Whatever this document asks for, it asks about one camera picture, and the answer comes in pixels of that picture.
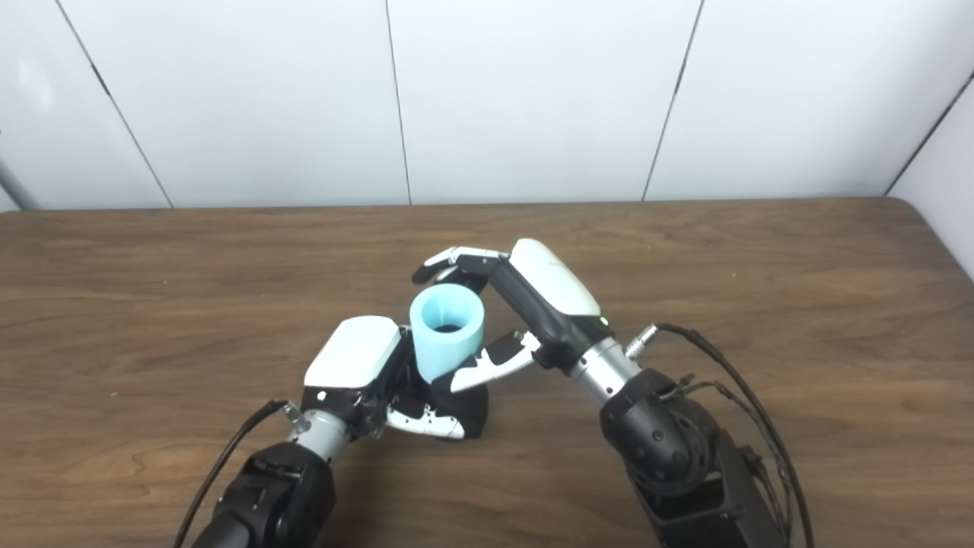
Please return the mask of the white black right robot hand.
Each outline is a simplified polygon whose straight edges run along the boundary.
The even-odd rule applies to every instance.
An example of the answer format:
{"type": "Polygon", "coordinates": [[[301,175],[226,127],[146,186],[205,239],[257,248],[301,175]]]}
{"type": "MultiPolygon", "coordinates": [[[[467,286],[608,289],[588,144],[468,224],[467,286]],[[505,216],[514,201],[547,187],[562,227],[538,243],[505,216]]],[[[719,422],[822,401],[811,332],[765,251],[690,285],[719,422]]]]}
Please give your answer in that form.
{"type": "Polygon", "coordinates": [[[479,294],[490,285],[525,323],[476,350],[459,368],[435,378],[432,392],[459,393],[507,377],[533,363],[570,370],[615,333],[594,296],[542,242],[521,238],[511,252],[449,247],[427,259],[412,283],[453,283],[479,294]]]}

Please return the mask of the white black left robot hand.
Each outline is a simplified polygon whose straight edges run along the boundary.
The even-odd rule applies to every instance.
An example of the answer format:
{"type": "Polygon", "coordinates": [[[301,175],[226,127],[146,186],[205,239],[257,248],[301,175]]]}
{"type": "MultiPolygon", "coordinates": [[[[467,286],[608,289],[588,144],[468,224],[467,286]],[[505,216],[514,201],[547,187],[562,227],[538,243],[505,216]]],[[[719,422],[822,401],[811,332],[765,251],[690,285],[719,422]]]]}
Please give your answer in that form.
{"type": "Polygon", "coordinates": [[[416,368],[410,327],[368,315],[339,323],[304,375],[300,409],[337,425],[349,441],[387,426],[463,440],[465,427],[438,409],[416,368]]]}

